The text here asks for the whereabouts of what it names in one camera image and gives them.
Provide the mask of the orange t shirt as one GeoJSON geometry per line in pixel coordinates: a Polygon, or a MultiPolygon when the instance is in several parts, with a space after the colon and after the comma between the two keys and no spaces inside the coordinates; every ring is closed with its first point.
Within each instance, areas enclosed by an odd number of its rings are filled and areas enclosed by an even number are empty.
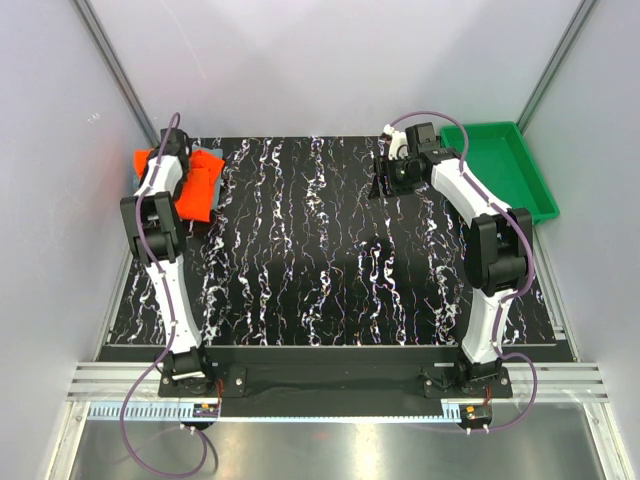
{"type": "Polygon", "coordinates": [[[189,169],[181,165],[177,156],[164,155],[154,180],[147,177],[156,167],[157,160],[148,160],[150,150],[134,153],[134,169],[140,179],[135,194],[147,187],[147,196],[167,191],[173,195],[178,216],[182,220],[209,222],[210,212],[217,208],[221,190],[221,175],[225,161],[217,151],[195,149],[189,159],[189,169]]]}

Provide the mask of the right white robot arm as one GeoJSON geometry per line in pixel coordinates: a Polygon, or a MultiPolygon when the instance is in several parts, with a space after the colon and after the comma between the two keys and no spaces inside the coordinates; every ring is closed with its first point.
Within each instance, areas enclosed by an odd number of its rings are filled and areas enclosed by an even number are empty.
{"type": "Polygon", "coordinates": [[[426,380],[442,392],[484,395],[501,381],[511,304],[534,279],[532,215],[491,193],[468,167],[464,150],[441,146],[432,123],[403,131],[387,124],[381,138],[386,150],[374,160],[370,198],[407,195],[425,184],[454,207],[466,226],[464,273],[472,288],[468,327],[453,367],[426,380]]]}

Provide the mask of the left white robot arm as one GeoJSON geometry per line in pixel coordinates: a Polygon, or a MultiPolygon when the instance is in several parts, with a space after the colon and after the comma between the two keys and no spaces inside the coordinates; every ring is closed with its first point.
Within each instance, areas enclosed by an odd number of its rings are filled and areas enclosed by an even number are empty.
{"type": "Polygon", "coordinates": [[[146,154],[139,186],[120,200],[120,212],[134,258],[149,276],[166,346],[154,361],[162,397],[203,396],[215,386],[185,283],[186,236],[174,200],[182,193],[192,143],[177,127],[161,131],[160,145],[146,154]]]}

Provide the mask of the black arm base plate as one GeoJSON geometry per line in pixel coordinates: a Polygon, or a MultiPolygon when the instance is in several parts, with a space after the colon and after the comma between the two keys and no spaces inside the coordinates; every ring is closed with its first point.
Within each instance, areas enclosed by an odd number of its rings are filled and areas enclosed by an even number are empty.
{"type": "Polygon", "coordinates": [[[513,396],[506,372],[489,392],[451,385],[458,350],[437,346],[209,347],[222,414],[250,419],[420,417],[443,400],[513,396]]]}

